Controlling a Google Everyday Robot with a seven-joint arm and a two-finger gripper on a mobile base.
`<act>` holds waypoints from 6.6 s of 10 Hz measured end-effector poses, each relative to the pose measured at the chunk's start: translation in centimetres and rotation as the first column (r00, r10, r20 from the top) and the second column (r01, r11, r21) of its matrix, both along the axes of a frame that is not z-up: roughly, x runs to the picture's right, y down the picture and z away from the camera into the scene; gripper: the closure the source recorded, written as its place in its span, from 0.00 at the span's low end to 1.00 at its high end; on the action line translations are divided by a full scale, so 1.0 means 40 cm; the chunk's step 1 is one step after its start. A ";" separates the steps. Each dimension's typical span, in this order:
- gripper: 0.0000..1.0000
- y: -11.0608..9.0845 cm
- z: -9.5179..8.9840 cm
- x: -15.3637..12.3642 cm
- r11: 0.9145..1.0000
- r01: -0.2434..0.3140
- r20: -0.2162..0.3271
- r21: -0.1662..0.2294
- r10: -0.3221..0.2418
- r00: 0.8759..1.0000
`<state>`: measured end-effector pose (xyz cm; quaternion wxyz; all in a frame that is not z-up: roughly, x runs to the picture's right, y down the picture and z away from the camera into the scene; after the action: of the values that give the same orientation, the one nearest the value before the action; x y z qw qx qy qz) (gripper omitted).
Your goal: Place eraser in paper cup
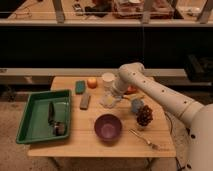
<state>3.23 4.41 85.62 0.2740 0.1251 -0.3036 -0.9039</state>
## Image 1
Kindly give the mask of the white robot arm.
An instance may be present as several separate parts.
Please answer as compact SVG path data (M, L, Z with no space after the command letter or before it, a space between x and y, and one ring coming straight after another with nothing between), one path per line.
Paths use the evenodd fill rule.
M213 171L213 104L203 105L147 78L139 62L119 67L112 94L122 96L129 85L142 90L190 129L185 171Z

